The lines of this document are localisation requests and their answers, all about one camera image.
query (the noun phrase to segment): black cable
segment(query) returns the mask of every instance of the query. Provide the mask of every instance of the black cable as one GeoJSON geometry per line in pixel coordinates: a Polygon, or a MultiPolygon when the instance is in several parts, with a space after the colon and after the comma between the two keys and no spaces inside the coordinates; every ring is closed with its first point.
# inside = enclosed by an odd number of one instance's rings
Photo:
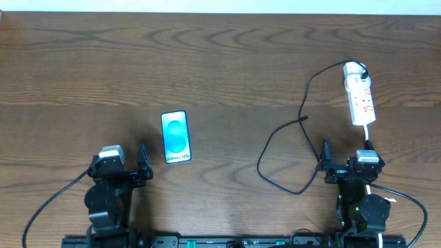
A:
{"type": "Polygon", "coordinates": [[[85,235],[88,239],[88,248],[92,248],[92,227],[93,227],[93,225],[90,225],[88,227],[88,230],[85,233],[85,235]]]}
{"type": "Polygon", "coordinates": [[[309,182],[303,187],[303,189],[301,189],[299,192],[293,192],[293,191],[291,191],[291,190],[289,190],[289,189],[285,189],[284,187],[282,187],[282,186],[276,184],[275,182],[269,180],[268,178],[264,177],[264,176],[261,174],[260,170],[259,170],[260,160],[262,159],[263,154],[265,153],[265,150],[267,149],[267,147],[268,147],[268,145],[269,145],[269,142],[271,141],[271,138],[274,136],[274,134],[275,134],[278,130],[281,130],[282,128],[287,127],[287,126],[289,126],[289,125],[291,125],[291,124],[297,123],[297,122],[299,122],[299,121],[305,121],[305,120],[307,120],[308,118],[309,118],[308,116],[304,116],[304,117],[302,117],[302,118],[299,118],[298,120],[290,121],[290,122],[288,122],[288,123],[285,123],[285,124],[281,125],[280,127],[277,127],[277,128],[271,133],[271,135],[269,136],[268,141],[267,141],[267,143],[265,144],[265,147],[263,148],[263,151],[262,151],[262,153],[260,154],[259,159],[257,160],[257,173],[259,174],[259,176],[260,176],[263,180],[267,181],[270,185],[273,185],[273,186],[275,186],[275,187],[277,187],[277,188],[283,190],[284,192],[287,192],[288,194],[293,194],[293,195],[300,195],[300,194],[302,194],[302,193],[303,193],[303,192],[304,192],[304,191],[305,191],[305,190],[311,185],[312,181],[315,179],[315,177],[316,177],[316,175],[317,175],[317,171],[315,171],[315,172],[312,174],[311,179],[309,179],[309,182]]]}
{"type": "Polygon", "coordinates": [[[23,232],[23,238],[21,239],[21,244],[23,245],[23,248],[26,248],[26,236],[28,235],[28,231],[32,223],[34,222],[35,218],[40,214],[40,212],[50,203],[52,202],[56,197],[64,193],[66,190],[68,190],[71,186],[73,186],[75,183],[80,181],[81,178],[83,178],[88,173],[88,170],[85,170],[79,177],[75,178],[71,183],[66,185],[63,189],[60,189],[57,193],[55,193],[51,198],[49,198],[47,201],[45,201],[40,208],[35,212],[35,214],[32,216],[32,218],[29,220],[28,224],[26,225],[25,231],[23,232]]]}
{"type": "Polygon", "coordinates": [[[424,207],[424,205],[423,205],[422,203],[420,203],[418,200],[412,198],[411,196],[408,196],[408,195],[406,195],[406,194],[403,194],[403,193],[397,192],[397,191],[395,191],[395,190],[393,190],[393,189],[388,189],[388,188],[383,187],[383,186],[379,186],[379,185],[375,185],[375,184],[373,184],[373,183],[369,183],[369,182],[363,180],[361,177],[359,177],[359,176],[357,175],[357,173],[356,173],[356,176],[357,176],[357,179],[358,179],[358,180],[364,182],[365,184],[367,184],[367,185],[369,185],[369,186],[371,186],[371,187],[374,187],[374,188],[376,188],[376,189],[381,189],[381,190],[384,191],[384,192],[389,192],[389,193],[395,194],[395,195],[397,195],[397,196],[401,196],[401,197],[403,197],[403,198],[405,198],[405,199],[407,199],[407,200],[410,200],[411,202],[415,203],[416,205],[418,205],[418,206],[421,208],[422,213],[424,214],[424,219],[423,219],[423,221],[422,221],[422,224],[421,224],[420,230],[419,230],[418,233],[416,234],[415,238],[413,238],[413,240],[412,240],[412,241],[406,246],[406,248],[411,248],[411,247],[416,243],[416,241],[421,237],[422,232],[423,232],[424,229],[426,228],[426,225],[427,225],[427,210],[426,210],[426,207],[424,207]]]}
{"type": "Polygon", "coordinates": [[[269,144],[271,138],[273,137],[273,135],[274,135],[278,130],[281,130],[281,129],[284,128],[284,127],[287,127],[287,126],[289,126],[289,125],[291,125],[291,124],[294,124],[294,123],[299,122],[300,127],[302,128],[303,134],[305,135],[305,138],[307,139],[307,141],[308,141],[308,143],[309,143],[309,146],[310,146],[312,152],[314,153],[314,155],[315,155],[315,157],[316,157],[316,159],[317,159],[317,162],[320,161],[320,158],[318,157],[317,151],[316,151],[316,149],[314,149],[314,146],[312,145],[312,142],[311,142],[311,140],[309,139],[308,134],[306,133],[306,130],[305,130],[305,128],[304,128],[303,125],[302,125],[302,121],[307,120],[309,117],[308,117],[308,116],[300,117],[300,115],[301,115],[301,113],[302,113],[303,105],[305,104],[305,101],[306,101],[306,99],[307,99],[307,97],[308,97],[309,86],[311,85],[312,79],[314,79],[314,77],[316,77],[316,76],[319,75],[320,73],[324,72],[325,70],[328,70],[329,68],[332,68],[332,67],[334,67],[334,66],[337,66],[337,65],[340,65],[340,64],[343,64],[343,63],[348,63],[348,62],[355,62],[355,63],[357,63],[358,65],[360,65],[363,69],[365,69],[365,72],[362,74],[362,79],[367,78],[367,76],[368,76],[367,68],[366,68],[363,64],[361,64],[360,62],[355,61],[355,60],[341,61],[341,62],[335,63],[335,64],[333,64],[333,65],[330,65],[330,66],[326,67],[325,69],[323,69],[323,70],[321,70],[321,71],[315,73],[315,74],[309,79],[309,81],[308,81],[308,84],[307,84],[307,87],[306,87],[306,91],[305,91],[305,97],[304,97],[304,99],[303,99],[303,101],[302,101],[302,104],[300,104],[300,108],[298,109],[298,119],[295,120],[295,121],[290,121],[290,122],[288,122],[288,123],[286,123],[286,124],[284,124],[284,125],[281,125],[280,127],[277,127],[277,128],[271,133],[271,135],[269,136],[268,141],[267,141],[265,147],[263,148],[262,153],[261,153],[260,156],[259,156],[259,159],[258,159],[258,161],[257,161],[257,173],[259,174],[259,176],[260,176],[263,180],[267,181],[269,184],[273,185],[274,187],[277,187],[277,188],[283,190],[284,192],[287,192],[288,194],[293,194],[293,195],[301,195],[301,194],[302,194],[302,193],[303,193],[303,192],[304,192],[304,191],[305,191],[305,190],[311,185],[312,181],[313,181],[313,180],[315,179],[315,177],[317,176],[317,170],[314,171],[314,173],[312,174],[311,179],[309,179],[309,182],[303,187],[303,189],[301,189],[299,192],[293,192],[293,191],[291,191],[291,190],[285,189],[284,187],[282,187],[282,186],[276,184],[275,182],[269,180],[268,178],[265,178],[265,177],[261,174],[261,172],[260,172],[260,170],[259,170],[260,160],[261,160],[263,154],[265,153],[265,150],[267,149],[267,146],[268,146],[268,144],[269,144]]]}
{"type": "MultiPolygon", "coordinates": [[[[341,61],[341,62],[335,63],[335,64],[333,64],[333,65],[330,65],[330,66],[326,67],[325,69],[322,69],[321,71],[315,73],[315,74],[309,79],[308,84],[307,84],[307,87],[306,87],[306,90],[305,90],[305,97],[304,97],[302,103],[300,104],[300,108],[299,108],[299,110],[298,110],[298,118],[299,118],[298,120],[299,120],[300,127],[302,128],[303,134],[305,135],[305,138],[307,139],[307,141],[308,141],[308,143],[309,143],[309,146],[310,146],[312,152],[313,152],[314,155],[316,156],[317,161],[319,161],[320,158],[318,157],[317,151],[316,151],[316,149],[314,148],[314,146],[312,145],[312,142],[309,140],[308,134],[306,133],[306,130],[305,130],[305,128],[304,128],[303,125],[302,125],[302,119],[300,119],[300,115],[302,114],[302,108],[303,108],[303,105],[305,104],[305,102],[306,102],[306,100],[307,100],[308,92],[309,92],[309,86],[311,85],[311,82],[312,82],[312,80],[314,79],[314,77],[316,77],[316,76],[319,75],[320,73],[322,73],[322,72],[324,72],[325,70],[328,70],[328,69],[330,69],[330,68],[332,68],[332,67],[334,67],[334,66],[341,65],[341,64],[343,64],[343,63],[348,63],[348,62],[355,62],[355,63],[357,63],[358,65],[360,65],[363,69],[365,69],[365,72],[364,72],[364,73],[362,74],[362,76],[361,76],[362,79],[365,79],[365,78],[368,77],[369,74],[368,74],[367,68],[366,68],[364,65],[362,65],[360,62],[355,61],[355,60],[346,60],[346,61],[341,61]]],[[[422,210],[422,212],[423,212],[423,214],[424,214],[424,220],[422,221],[421,228],[420,228],[420,230],[418,231],[418,233],[416,234],[415,238],[413,238],[413,240],[409,243],[409,245],[407,245],[407,248],[411,248],[411,247],[416,243],[416,241],[421,237],[422,232],[424,231],[424,229],[426,228],[426,225],[427,225],[427,210],[426,210],[426,208],[424,207],[424,205],[421,204],[421,203],[420,203],[419,201],[417,201],[416,199],[414,199],[414,198],[412,198],[412,197],[410,197],[410,196],[408,196],[408,195],[406,195],[406,194],[403,194],[403,193],[400,193],[400,192],[397,192],[397,191],[395,191],[395,190],[388,189],[388,188],[386,188],[386,187],[382,187],[382,186],[379,186],[379,185],[374,185],[374,184],[372,184],[372,183],[369,183],[369,182],[367,182],[367,181],[361,179],[360,177],[358,177],[358,178],[359,178],[360,180],[364,181],[366,184],[370,185],[371,187],[374,187],[374,188],[377,188],[377,189],[381,189],[382,191],[389,192],[389,193],[395,194],[395,195],[397,195],[397,196],[401,196],[401,197],[403,197],[403,198],[406,198],[407,200],[410,200],[411,202],[415,203],[417,206],[419,206],[419,207],[421,208],[421,210],[422,210]]]]}
{"type": "MultiPolygon", "coordinates": [[[[328,70],[328,69],[331,69],[331,68],[334,67],[334,66],[341,65],[341,64],[343,64],[343,63],[349,63],[349,62],[355,62],[355,63],[357,63],[358,65],[360,65],[363,69],[365,69],[365,72],[364,72],[364,73],[362,74],[362,76],[361,76],[362,79],[365,79],[365,78],[368,77],[369,73],[368,73],[368,71],[367,71],[367,68],[366,68],[363,64],[361,64],[360,62],[355,61],[355,60],[353,60],[353,59],[350,59],[350,60],[346,60],[346,61],[341,61],[341,62],[335,63],[335,64],[330,65],[330,66],[326,67],[325,69],[322,69],[321,71],[315,73],[314,75],[312,75],[312,77],[311,77],[311,78],[309,79],[309,81],[308,81],[308,84],[307,84],[307,86],[306,86],[306,90],[305,90],[305,97],[303,98],[303,101],[302,101],[302,103],[300,104],[300,108],[298,109],[298,118],[299,118],[299,120],[300,120],[300,115],[302,114],[303,105],[305,104],[306,99],[307,99],[307,97],[308,97],[309,86],[311,85],[312,79],[314,79],[316,76],[318,76],[320,73],[324,72],[325,70],[328,70]]],[[[308,134],[306,133],[305,128],[303,127],[303,125],[302,125],[302,121],[301,121],[301,120],[299,121],[299,124],[300,124],[300,127],[302,128],[302,131],[303,131],[303,134],[305,135],[306,140],[307,140],[308,143],[309,143],[309,146],[310,146],[312,152],[313,152],[314,155],[316,156],[317,161],[319,161],[320,158],[318,157],[318,154],[317,154],[317,152],[316,152],[316,149],[314,149],[314,146],[312,145],[311,140],[309,140],[308,134]]]]}
{"type": "Polygon", "coordinates": [[[317,242],[320,244],[320,241],[319,241],[319,239],[316,237],[316,235],[311,231],[311,230],[309,230],[308,228],[300,228],[300,229],[297,229],[292,235],[291,235],[291,237],[289,238],[289,243],[290,244],[294,244],[294,240],[293,240],[293,238],[294,237],[296,237],[297,236],[297,234],[298,234],[298,232],[299,231],[308,231],[316,240],[317,240],[317,242]]]}

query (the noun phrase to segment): blue phone wallpaper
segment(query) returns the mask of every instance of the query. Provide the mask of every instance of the blue phone wallpaper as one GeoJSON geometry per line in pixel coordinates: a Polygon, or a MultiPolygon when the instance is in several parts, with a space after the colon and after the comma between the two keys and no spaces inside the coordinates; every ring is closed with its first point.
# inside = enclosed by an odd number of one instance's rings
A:
{"type": "Polygon", "coordinates": [[[161,115],[165,162],[177,163],[192,159],[185,111],[161,115]]]}

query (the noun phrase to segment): white cable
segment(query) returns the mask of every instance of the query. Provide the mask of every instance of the white cable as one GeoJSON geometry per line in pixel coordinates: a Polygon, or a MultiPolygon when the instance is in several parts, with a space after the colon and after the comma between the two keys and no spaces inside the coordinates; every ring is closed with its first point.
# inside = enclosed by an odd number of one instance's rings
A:
{"type": "Polygon", "coordinates": [[[366,194],[371,194],[371,186],[366,185],[366,194]]]}
{"type": "Polygon", "coordinates": [[[383,235],[378,234],[378,248],[383,248],[383,235]]]}
{"type": "Polygon", "coordinates": [[[385,197],[384,199],[388,200],[391,203],[396,203],[397,202],[397,200],[395,200],[394,198],[387,198],[387,197],[385,197]]]}
{"type": "Polygon", "coordinates": [[[369,132],[367,131],[367,125],[363,125],[363,127],[365,128],[365,141],[369,140],[369,132]]]}

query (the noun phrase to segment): black electrical cord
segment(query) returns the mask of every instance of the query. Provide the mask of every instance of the black electrical cord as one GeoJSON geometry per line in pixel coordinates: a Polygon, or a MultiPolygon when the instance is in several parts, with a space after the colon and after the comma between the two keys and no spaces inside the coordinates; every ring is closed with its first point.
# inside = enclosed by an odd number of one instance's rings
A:
{"type": "Polygon", "coordinates": [[[361,177],[359,177],[357,175],[357,173],[356,173],[356,176],[357,176],[358,180],[364,182],[366,185],[369,185],[369,186],[374,187],[376,189],[381,189],[384,192],[389,192],[389,193],[395,194],[397,196],[401,196],[401,197],[403,197],[403,198],[405,198],[407,200],[410,200],[412,203],[415,203],[416,205],[418,205],[421,208],[422,213],[424,214],[424,219],[422,221],[420,230],[416,234],[415,238],[413,238],[413,240],[406,246],[406,248],[411,248],[416,243],[416,241],[421,237],[422,232],[426,228],[426,225],[427,225],[427,210],[426,210],[426,207],[424,207],[424,205],[422,203],[420,203],[418,200],[412,198],[411,196],[408,196],[406,194],[400,193],[400,192],[395,191],[393,189],[388,189],[388,188],[383,187],[383,186],[379,186],[379,185],[375,185],[373,183],[369,183],[369,182],[363,180],[361,177]]]}
{"type": "Polygon", "coordinates": [[[260,160],[262,159],[263,154],[265,153],[265,150],[267,149],[267,147],[268,147],[268,145],[269,145],[269,142],[271,141],[271,138],[274,136],[274,134],[276,134],[276,132],[277,132],[278,130],[281,130],[282,128],[287,127],[287,126],[289,126],[289,125],[291,125],[291,124],[297,123],[297,122],[299,122],[299,121],[307,120],[308,118],[309,118],[308,116],[304,116],[304,117],[302,117],[302,118],[299,118],[298,120],[290,121],[290,122],[288,122],[288,123],[285,123],[285,124],[281,125],[280,127],[277,127],[277,128],[271,133],[271,135],[269,136],[268,141],[267,141],[267,143],[265,144],[265,147],[263,148],[263,151],[262,151],[262,153],[260,154],[259,159],[257,160],[257,173],[259,174],[259,176],[260,176],[263,180],[267,181],[269,184],[271,184],[271,185],[273,185],[274,187],[277,187],[277,188],[283,190],[284,192],[287,192],[288,194],[293,194],[293,195],[300,195],[300,194],[302,194],[302,193],[303,193],[303,192],[304,192],[304,191],[305,191],[305,190],[311,185],[312,181],[315,179],[315,177],[316,177],[316,175],[317,175],[317,171],[315,171],[315,172],[312,174],[311,179],[309,179],[309,182],[303,187],[303,189],[301,189],[299,192],[293,192],[293,191],[291,191],[291,190],[289,190],[289,189],[285,189],[284,187],[282,187],[282,186],[278,185],[277,183],[275,183],[275,182],[269,180],[268,178],[264,177],[264,176],[261,174],[260,170],[259,170],[260,160]]]}
{"type": "MultiPolygon", "coordinates": [[[[341,64],[343,64],[343,63],[348,63],[348,62],[355,62],[355,63],[357,63],[358,65],[360,65],[363,69],[365,69],[365,72],[364,72],[364,73],[362,74],[362,76],[361,76],[362,79],[365,79],[365,78],[368,77],[368,71],[367,71],[367,68],[366,68],[364,65],[362,65],[360,62],[358,62],[358,61],[355,61],[355,60],[346,60],[346,61],[341,61],[341,62],[335,63],[335,64],[330,65],[330,66],[326,67],[325,69],[323,69],[323,70],[321,70],[321,71],[315,73],[315,74],[309,79],[308,84],[307,84],[307,87],[306,87],[306,91],[305,91],[305,97],[304,97],[304,99],[303,99],[302,104],[300,104],[300,109],[299,109],[299,111],[298,111],[299,124],[300,124],[300,126],[302,127],[303,134],[305,135],[305,138],[307,139],[307,141],[308,141],[308,143],[309,143],[309,146],[310,146],[312,152],[314,153],[314,155],[316,155],[317,161],[319,161],[320,159],[319,159],[319,157],[318,157],[318,155],[317,155],[316,150],[314,149],[314,146],[312,145],[312,142],[309,140],[309,137],[308,137],[308,135],[307,135],[307,133],[306,133],[306,131],[305,131],[303,125],[302,125],[302,120],[300,119],[300,115],[301,115],[301,112],[302,112],[302,108],[303,108],[303,105],[305,104],[305,101],[306,101],[306,99],[307,99],[307,97],[308,97],[309,86],[311,85],[312,79],[314,79],[314,77],[316,77],[316,76],[319,75],[320,73],[324,72],[325,70],[328,70],[328,69],[330,69],[330,68],[332,68],[332,67],[334,67],[334,66],[341,65],[341,64]]],[[[410,200],[411,202],[415,203],[416,205],[418,205],[418,206],[421,208],[421,210],[422,210],[422,212],[423,212],[423,214],[424,214],[424,220],[422,221],[421,228],[420,228],[420,230],[418,231],[418,233],[416,234],[415,238],[413,238],[413,240],[409,243],[409,245],[407,245],[407,248],[411,248],[411,247],[416,243],[416,241],[421,237],[422,232],[424,231],[424,228],[426,228],[426,225],[427,225],[427,210],[426,210],[426,208],[424,207],[424,205],[421,204],[421,203],[420,203],[419,201],[417,201],[416,199],[414,199],[414,198],[412,198],[412,197],[410,197],[410,196],[408,196],[408,195],[406,195],[406,194],[403,194],[403,193],[400,193],[400,192],[397,192],[397,191],[395,191],[395,190],[388,189],[388,188],[386,188],[386,187],[382,187],[382,186],[379,186],[379,185],[374,185],[373,183],[369,183],[369,182],[367,182],[367,181],[361,179],[359,176],[357,176],[357,178],[358,178],[359,180],[362,180],[364,183],[366,183],[367,185],[369,185],[369,186],[371,186],[371,187],[374,187],[374,188],[377,188],[377,189],[381,189],[382,191],[389,192],[389,193],[395,194],[395,195],[397,195],[397,196],[401,196],[401,197],[403,197],[403,198],[406,198],[407,200],[410,200]]]]}
{"type": "Polygon", "coordinates": [[[23,238],[21,239],[21,244],[23,245],[23,248],[27,248],[26,246],[26,236],[28,235],[28,231],[32,223],[34,222],[35,218],[40,214],[40,212],[50,203],[52,202],[56,197],[64,193],[66,190],[68,190],[71,186],[73,186],[75,183],[80,181],[81,178],[83,178],[88,173],[88,170],[85,170],[81,175],[77,178],[75,178],[71,183],[66,185],[63,189],[60,189],[57,193],[55,193],[53,196],[51,196],[47,201],[45,201],[40,208],[35,212],[35,214],[32,216],[32,218],[29,220],[28,224],[26,225],[25,231],[23,232],[23,238]]]}
{"type": "Polygon", "coordinates": [[[312,152],[314,153],[314,156],[315,156],[316,159],[317,159],[317,162],[320,161],[320,158],[318,157],[317,151],[316,151],[316,149],[314,149],[314,146],[312,145],[312,142],[311,142],[311,140],[309,139],[308,134],[306,133],[306,130],[305,130],[305,128],[304,128],[303,125],[302,125],[302,121],[307,120],[309,117],[308,117],[308,116],[300,117],[300,115],[301,115],[301,113],[302,113],[303,105],[305,104],[305,101],[306,101],[306,99],[307,99],[307,97],[308,97],[309,86],[311,85],[312,79],[314,79],[314,77],[316,77],[316,76],[319,75],[320,73],[324,72],[325,70],[328,70],[328,69],[330,69],[330,68],[332,68],[332,67],[334,67],[334,66],[341,65],[341,64],[343,64],[343,63],[348,63],[348,62],[355,62],[355,63],[357,63],[358,65],[360,65],[363,69],[365,69],[365,72],[364,72],[364,73],[362,74],[362,76],[361,76],[362,79],[365,79],[365,78],[368,77],[368,71],[367,71],[367,68],[366,68],[363,64],[361,64],[360,62],[355,61],[355,60],[352,60],[352,59],[351,59],[351,60],[346,60],[346,61],[341,61],[341,62],[335,63],[335,64],[330,65],[330,66],[326,67],[325,69],[323,69],[323,70],[321,70],[321,71],[315,73],[314,75],[312,75],[312,77],[309,79],[308,84],[307,84],[307,87],[306,87],[305,97],[303,98],[302,104],[300,104],[300,108],[298,109],[298,119],[295,120],[295,121],[290,121],[290,122],[288,122],[288,123],[286,123],[286,124],[284,124],[284,125],[281,125],[280,127],[277,127],[277,128],[271,133],[271,135],[269,136],[268,141],[267,141],[267,143],[265,144],[265,147],[263,148],[263,151],[262,151],[262,153],[260,154],[259,159],[257,160],[257,173],[259,174],[259,176],[260,176],[263,180],[267,181],[269,184],[273,185],[274,187],[277,187],[277,188],[283,190],[284,192],[287,192],[288,194],[293,194],[293,195],[297,195],[297,196],[298,196],[298,195],[301,195],[303,192],[305,192],[305,190],[311,185],[312,181],[313,181],[313,180],[315,179],[315,177],[317,176],[317,169],[314,171],[314,173],[312,174],[311,179],[309,179],[308,183],[303,187],[303,189],[301,189],[299,192],[293,192],[293,191],[291,191],[291,190],[285,189],[284,187],[282,187],[282,186],[276,184],[275,182],[269,180],[268,178],[265,178],[265,177],[261,174],[261,172],[260,172],[260,170],[259,170],[260,160],[262,159],[262,156],[263,156],[263,154],[265,153],[265,150],[267,149],[268,144],[269,144],[269,142],[271,141],[271,138],[273,137],[273,135],[274,135],[278,130],[281,130],[282,128],[287,127],[287,126],[289,126],[289,125],[291,125],[291,124],[299,123],[300,126],[302,127],[303,134],[305,135],[305,138],[307,139],[307,141],[308,141],[308,143],[309,143],[309,146],[310,146],[312,152]]]}
{"type": "Polygon", "coordinates": [[[93,225],[90,225],[88,227],[88,230],[85,232],[85,235],[88,239],[88,248],[92,248],[92,228],[93,228],[93,225]]]}
{"type": "Polygon", "coordinates": [[[300,231],[308,231],[316,240],[317,240],[317,242],[320,244],[320,241],[319,241],[319,239],[316,237],[316,235],[311,231],[311,230],[309,230],[308,228],[300,228],[300,229],[297,229],[292,235],[291,235],[291,237],[289,237],[289,243],[290,244],[294,244],[294,240],[293,240],[293,238],[294,237],[296,237],[297,236],[297,234],[300,232],[300,231]]]}
{"type": "MultiPolygon", "coordinates": [[[[365,69],[365,72],[364,72],[364,73],[362,74],[362,76],[361,76],[362,79],[365,79],[365,78],[367,78],[367,77],[369,76],[369,73],[368,73],[368,71],[367,71],[367,68],[366,68],[363,64],[361,64],[360,62],[355,61],[355,60],[353,60],[353,59],[350,59],[350,60],[346,60],[346,61],[341,61],[341,62],[335,63],[335,64],[330,65],[330,66],[326,67],[325,69],[322,69],[321,71],[315,73],[315,74],[312,75],[312,77],[309,79],[308,84],[307,84],[307,86],[306,86],[305,96],[304,96],[304,98],[303,98],[302,103],[300,104],[300,108],[298,109],[298,118],[299,118],[299,119],[300,119],[300,115],[302,114],[303,105],[305,104],[306,99],[307,99],[307,97],[308,97],[309,86],[311,85],[312,79],[314,79],[316,76],[318,76],[320,73],[324,72],[325,70],[328,70],[328,69],[331,69],[331,68],[334,67],[334,66],[341,65],[341,64],[343,64],[343,63],[349,63],[349,62],[357,63],[357,64],[360,65],[363,69],[365,69]]],[[[313,152],[314,155],[316,156],[317,161],[319,161],[320,158],[318,157],[318,154],[317,154],[317,152],[316,152],[316,149],[314,149],[314,146],[312,145],[311,140],[309,140],[308,134],[306,133],[305,128],[303,127],[303,125],[302,125],[302,121],[301,121],[301,120],[299,121],[299,124],[300,124],[300,127],[302,128],[302,131],[303,131],[303,134],[305,135],[306,140],[307,140],[308,143],[309,143],[309,146],[310,146],[312,152],[313,152]]]]}

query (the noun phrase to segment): smartphone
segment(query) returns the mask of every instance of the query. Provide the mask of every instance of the smartphone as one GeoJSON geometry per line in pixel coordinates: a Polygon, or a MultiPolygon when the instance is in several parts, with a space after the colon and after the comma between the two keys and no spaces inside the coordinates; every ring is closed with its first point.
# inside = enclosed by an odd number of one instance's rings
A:
{"type": "Polygon", "coordinates": [[[165,162],[168,164],[192,159],[188,136],[187,113],[184,110],[161,115],[165,162]]]}

